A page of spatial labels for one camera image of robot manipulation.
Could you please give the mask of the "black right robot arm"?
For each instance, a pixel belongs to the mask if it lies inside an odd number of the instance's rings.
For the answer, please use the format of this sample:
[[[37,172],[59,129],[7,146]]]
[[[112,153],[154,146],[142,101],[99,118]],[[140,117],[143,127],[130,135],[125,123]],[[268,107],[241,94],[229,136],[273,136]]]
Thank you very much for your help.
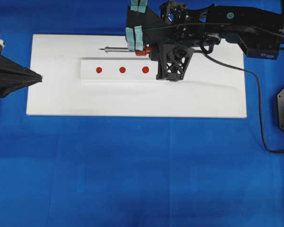
[[[284,13],[217,5],[190,10],[169,0],[156,14],[147,1],[133,0],[125,38],[130,52],[158,63],[158,80],[180,81],[193,53],[209,55],[221,40],[237,44],[247,57],[277,59],[284,49]]]

